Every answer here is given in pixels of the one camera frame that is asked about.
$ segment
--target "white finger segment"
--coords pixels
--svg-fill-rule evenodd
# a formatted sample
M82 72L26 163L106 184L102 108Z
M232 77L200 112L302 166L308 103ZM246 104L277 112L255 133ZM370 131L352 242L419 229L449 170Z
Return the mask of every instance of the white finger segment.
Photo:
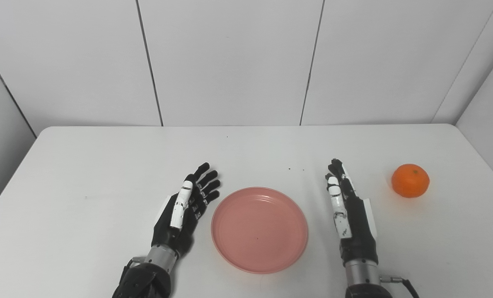
M351 238L351 228L348 222L348 212L344 206L344 200L339 186L339 180L335 176L328 178L328 192L331 196L331 205L333 206L333 221L335 228L341 239Z
M171 224L173 228L182 230L182 221L184 220L184 211L188 208L188 200L191 196L191 190L193 183L191 181L184 181L182 188L176 197L175 206L173 207L173 215L171 216Z

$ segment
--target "robotic hand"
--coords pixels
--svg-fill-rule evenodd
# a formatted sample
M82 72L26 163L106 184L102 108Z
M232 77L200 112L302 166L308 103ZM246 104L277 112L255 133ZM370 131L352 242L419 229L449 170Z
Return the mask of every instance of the robotic hand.
M419 298L411 282L396 276L380 276L375 239L371 226L369 201L360 199L351 178L338 159L328 166L328 192L333 206L333 221L341 238L341 258L346 269L346 298L392 298L381 283L403 283L414 298Z
M169 198L154 226L150 252L145 258L129 261L112 298L169 297L169 274L176 261L191 248L193 232L208 204L219 197L217 171L201 178L209 169L208 163L201 165L186 177L180 191Z

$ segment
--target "orange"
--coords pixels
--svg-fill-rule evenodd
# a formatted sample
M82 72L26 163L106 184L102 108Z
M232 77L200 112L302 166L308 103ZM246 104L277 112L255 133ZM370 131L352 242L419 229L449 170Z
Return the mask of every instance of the orange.
M429 175L420 166L403 164L392 175L392 188L405 198L423 195L429 187Z

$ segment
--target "robotic wrist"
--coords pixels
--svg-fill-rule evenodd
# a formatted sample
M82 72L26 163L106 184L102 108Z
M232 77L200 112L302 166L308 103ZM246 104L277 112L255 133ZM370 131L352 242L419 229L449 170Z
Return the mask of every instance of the robotic wrist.
M355 259L344 265L348 286L358 284L381 285L377 263L366 259Z
M171 273L177 259L178 254L167 245L154 245L145 257L145 262L155 264L167 273Z

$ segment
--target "table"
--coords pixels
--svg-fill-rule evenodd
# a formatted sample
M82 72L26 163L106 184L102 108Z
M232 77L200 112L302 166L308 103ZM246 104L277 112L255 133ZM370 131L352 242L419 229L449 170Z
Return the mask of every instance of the table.
M222 196L177 264L173 297L341 298L324 180L332 158L371 198L382 273L410 279L421 297L493 297L491 169L454 126L374 125L48 128L0 196L0 298L110 297L129 258L148 252L166 196L205 161L220 172ZM424 196L392 191L404 163L430 175ZM307 219L307 248L282 272L242 272L212 243L218 202L250 186L287 194Z

